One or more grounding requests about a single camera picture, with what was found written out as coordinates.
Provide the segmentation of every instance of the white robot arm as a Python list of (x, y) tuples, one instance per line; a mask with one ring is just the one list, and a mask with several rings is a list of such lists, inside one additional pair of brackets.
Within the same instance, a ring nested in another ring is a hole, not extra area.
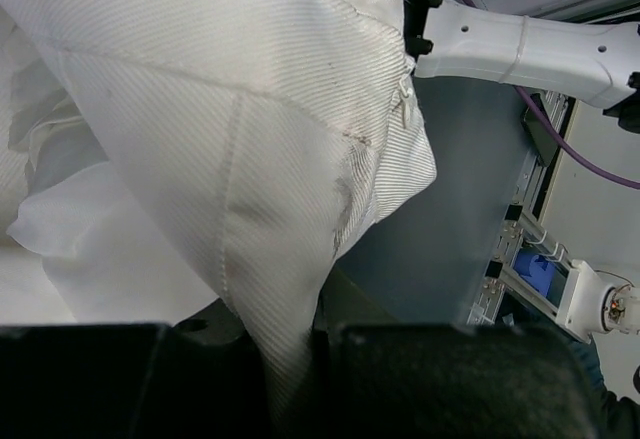
[(471, 77), (556, 91), (609, 116), (640, 116), (638, 23), (570, 24), (453, 0), (405, 0), (405, 36), (417, 61), (415, 77)]

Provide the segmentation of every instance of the white cloth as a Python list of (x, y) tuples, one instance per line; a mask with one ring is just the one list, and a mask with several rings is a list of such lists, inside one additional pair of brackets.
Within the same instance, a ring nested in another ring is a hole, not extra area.
[(5, 231), (16, 218), (18, 205), (27, 193), (24, 178), (27, 159), (7, 147), (12, 119), (10, 97), (13, 68), (11, 59), (6, 57), (4, 45), (14, 26), (9, 15), (0, 9), (0, 246), (13, 244)]
[[(435, 178), (402, 0), (0, 5), (124, 187), (243, 320), (265, 359), (274, 419), (290, 420), (331, 266)], [(47, 87), (41, 103), (56, 94)]]
[[(0, 104), (12, 112), (1, 136), (11, 149), (0, 157), (19, 158), (0, 167), (8, 184), (29, 189), (9, 232), (38, 254), (2, 250), (0, 324), (173, 324), (216, 300), (114, 173), (67, 92), (3, 10), (0, 30)], [(4, 203), (0, 222), (15, 218), (22, 197)]]

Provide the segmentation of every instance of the woven fabric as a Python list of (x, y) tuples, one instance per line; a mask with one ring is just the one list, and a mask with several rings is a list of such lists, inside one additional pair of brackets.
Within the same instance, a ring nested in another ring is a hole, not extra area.
[(402, 0), (0, 5), (145, 213), (243, 320), (273, 417), (291, 422), (332, 264), (435, 178)]
[(0, 8), (0, 246), (13, 243), (5, 230), (16, 218), (18, 205), (27, 193), (24, 155), (8, 148), (12, 110), (10, 106), (12, 59), (5, 53), (5, 45), (15, 29), (15, 22)]
[(3, 326), (76, 322), (41, 257), (20, 247), (0, 247), (0, 303)]

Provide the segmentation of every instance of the cable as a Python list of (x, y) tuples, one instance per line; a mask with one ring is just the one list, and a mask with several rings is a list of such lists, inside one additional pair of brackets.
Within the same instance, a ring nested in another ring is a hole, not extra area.
[(596, 270), (595, 270), (595, 271), (593, 271), (593, 272), (596, 272), (596, 273), (598, 273), (598, 274), (608, 274), (608, 275), (610, 275), (610, 276), (617, 277), (618, 279), (622, 279), (623, 281), (625, 281), (625, 282), (626, 282), (627, 284), (629, 284), (631, 287), (634, 287), (634, 286), (633, 286), (633, 282), (631, 282), (631, 281), (630, 281), (629, 279), (627, 279), (626, 277), (621, 276), (620, 274), (615, 274), (615, 273), (610, 272), (610, 271), (605, 271), (604, 269), (596, 269)]
[(616, 293), (620, 294), (622, 291), (624, 291), (626, 288), (629, 288), (629, 291), (631, 291), (631, 289), (633, 288), (633, 285), (631, 284), (625, 284), (623, 286), (620, 286), (616, 289)]
[[(473, 0), (461, 0), (465, 5), (470, 7), (476, 7), (476, 4)], [(604, 169), (596, 166), (585, 157), (580, 155), (573, 147), (571, 147), (567, 141), (556, 131), (547, 118), (547, 116), (540, 110), (533, 99), (529, 96), (529, 93), (522, 86), (513, 86), (516, 92), (520, 95), (522, 100), (527, 104), (529, 109), (533, 112), (533, 114), (538, 118), (542, 127), (544, 127), (545, 131), (552, 137), (552, 139), (560, 146), (560, 148), (566, 152), (574, 161), (580, 164), (585, 169), (591, 171), (597, 176), (602, 177), (608, 181), (619, 184), (621, 186), (629, 187), (631, 189), (640, 190), (640, 182), (632, 181), (631, 179), (627, 179), (625, 177), (617, 176), (609, 171), (605, 171)]]

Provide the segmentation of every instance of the stitched seam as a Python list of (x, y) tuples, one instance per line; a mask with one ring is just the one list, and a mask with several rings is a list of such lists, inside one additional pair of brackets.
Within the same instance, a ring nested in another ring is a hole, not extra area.
[(244, 95), (242, 93), (237, 93), (235, 99), (233, 100), (233, 106), (231, 108), (230, 115), (230, 130), (229, 130), (229, 140), (231, 141), (231, 146), (229, 150), (229, 164), (225, 167), (224, 175), (226, 177), (224, 186), (222, 188), (222, 204), (224, 208), (223, 218), (224, 222), (222, 224), (222, 241), (221, 241), (221, 260), (220, 260), (220, 268), (222, 270), (222, 291), (224, 293), (224, 301), (227, 306), (234, 312), (237, 313), (235, 306), (233, 305), (233, 297), (231, 292), (229, 291), (229, 281), (227, 280), (227, 264), (226, 264), (226, 236), (227, 236), (227, 217), (229, 217), (229, 189), (231, 188), (231, 172), (233, 170), (233, 159), (236, 153), (236, 146), (238, 144), (238, 133), (240, 130), (240, 123), (244, 120), (241, 116), (241, 113), (244, 109)]
[(278, 96), (265, 91), (252, 89), (250, 87), (247, 87), (245, 84), (230, 84), (227, 82), (222, 82), (219, 79), (216, 79), (204, 74), (204, 72), (186, 70), (185, 65), (179, 62), (173, 62), (173, 61), (159, 62), (159, 61), (152, 60), (151, 58), (148, 58), (144, 54), (131, 53), (129, 51), (118, 51), (115, 49), (110, 50), (104, 47), (101, 47), (101, 48), (92, 47), (85, 44), (74, 43), (71, 41), (61, 41), (58, 39), (48, 38), (48, 37), (39, 36), (39, 35), (34, 35), (33, 42), (37, 42), (39, 44), (49, 46), (53, 48), (56, 52), (58, 52), (58, 54), (65, 54), (65, 55), (86, 54), (88, 56), (101, 57), (103, 59), (119, 61), (127, 64), (134, 64), (136, 66), (159, 70), (162, 72), (168, 72), (176, 76), (185, 77), (185, 78), (192, 79), (204, 84), (217, 86), (223, 89), (234, 90), (238, 92), (246, 92), (258, 97), (272, 99), (302, 114), (309, 116), (311, 119), (313, 119), (318, 124), (322, 125), (324, 128), (326, 128), (330, 132), (341, 134), (361, 144), (367, 145), (366, 141), (362, 137), (353, 135), (347, 131), (343, 131), (342, 129), (339, 129), (331, 124), (328, 124), (325, 121), (320, 120), (315, 114), (307, 110), (304, 106), (302, 106), (297, 102), (292, 101), (286, 96)]
[[(331, 9), (333, 9), (337, 14), (342, 14), (343, 11), (341, 11), (338, 7), (336, 7), (336, 5), (332, 2), (332, 1), (328, 1), (328, 0), (321, 0), (324, 4), (326, 4), (328, 7), (330, 7)], [(400, 55), (399, 59), (402, 60), (402, 62), (406, 63), (406, 53), (405, 53), (405, 48), (404, 48), (404, 38), (403, 38), (403, 34), (401, 31), (399, 31), (398, 29), (396, 29), (393, 26), (390, 26), (389, 24), (382, 22), (380, 20), (378, 20), (376, 17), (371, 16), (370, 14), (364, 13), (362, 11), (360, 11), (359, 9), (357, 9), (356, 7), (354, 7), (352, 4), (348, 3), (345, 0), (336, 0), (339, 1), (340, 3), (342, 3), (342, 5), (348, 7), (359, 19), (362, 19), (363, 21), (369, 21), (369, 22), (374, 22), (376, 25), (382, 27), (383, 30), (385, 30), (385, 32), (389, 33), (390, 35), (390, 40), (387, 41), (390, 48), (393, 50), (393, 48), (398, 48), (398, 54)], [(358, 30), (360, 30), (361, 28), (358, 27), (357, 23), (353, 23), (354, 27), (356, 27)], [(387, 115), (385, 116), (385, 121), (387, 121), (388, 124), (388, 118), (389, 116), (393, 113), (394, 108), (391, 108), (391, 104), (393, 104), (394, 102), (394, 98), (396, 95), (396, 90), (393, 91), (393, 93), (391, 94), (391, 97), (389, 97), (389, 103), (387, 104)], [(366, 143), (362, 142), (361, 140), (359, 140), (359, 138), (354, 137), (354, 139), (356, 139), (358, 142), (361, 142), (365, 145), (367, 145)]]

